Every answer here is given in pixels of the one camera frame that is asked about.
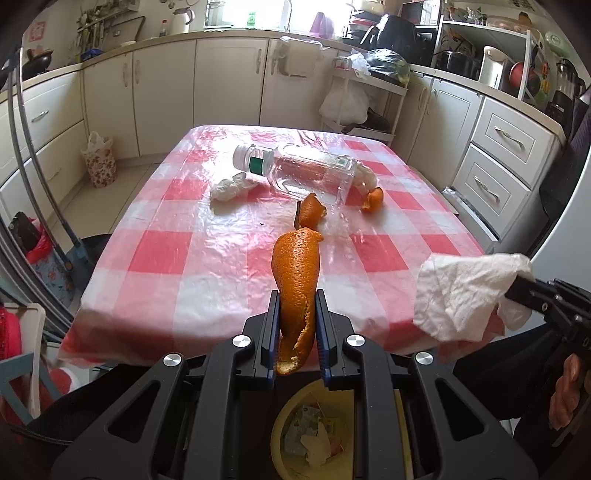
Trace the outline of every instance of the plastic bottle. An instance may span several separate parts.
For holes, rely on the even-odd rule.
[[[159,37],[166,36],[166,20],[162,20],[162,26],[160,27],[160,33],[158,34]]]
[[[233,164],[238,170],[266,177],[273,188],[296,200],[315,193],[325,205],[342,205],[357,161],[294,144],[273,150],[242,144],[234,151]]]

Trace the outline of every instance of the crumpled tissue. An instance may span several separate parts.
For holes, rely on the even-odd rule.
[[[431,254],[418,273],[413,324],[440,342],[479,342],[498,305],[505,326],[517,330],[531,316],[530,309],[504,296],[517,275],[534,279],[524,255]]]
[[[371,168],[366,167],[361,162],[357,162],[355,166],[355,175],[353,177],[353,185],[360,189],[363,185],[368,191],[373,190],[378,186],[378,178]]]
[[[242,192],[252,190],[257,185],[257,182],[247,179],[246,172],[242,171],[234,175],[231,180],[224,179],[214,185],[212,191],[209,192],[209,199],[227,202]]]

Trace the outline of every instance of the green bottle label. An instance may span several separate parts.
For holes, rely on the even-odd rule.
[[[251,157],[248,163],[248,169],[251,173],[256,175],[262,175],[262,158]]]

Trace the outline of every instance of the electric kettle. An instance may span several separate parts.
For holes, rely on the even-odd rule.
[[[187,33],[189,24],[194,20],[195,13],[189,7],[177,8],[173,14],[173,21],[169,35]]]

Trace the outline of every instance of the red object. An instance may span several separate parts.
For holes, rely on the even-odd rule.
[[[229,159],[241,143],[313,145],[373,169],[386,193],[384,207],[363,214],[363,195],[353,187],[346,204],[332,208],[320,224],[318,288],[329,308],[389,351],[436,346],[413,326],[421,264],[432,252],[475,257],[482,250],[396,153],[375,140],[329,132],[209,125],[179,142],[129,206],[60,357],[83,366],[107,360],[149,365],[174,351],[201,355],[267,311],[277,288],[271,251],[293,230],[296,205],[263,177],[235,200],[209,201],[212,185],[235,173]],[[473,345],[453,343],[447,351],[466,348]]]
[[[29,253],[27,253],[27,261],[31,265],[36,264],[37,262],[39,262],[39,260],[47,258],[53,251],[53,245],[51,244],[49,235],[47,235],[47,232],[45,231],[43,226],[40,225],[38,228],[41,232],[41,238],[37,242],[35,248],[33,248],[33,250],[31,250]]]

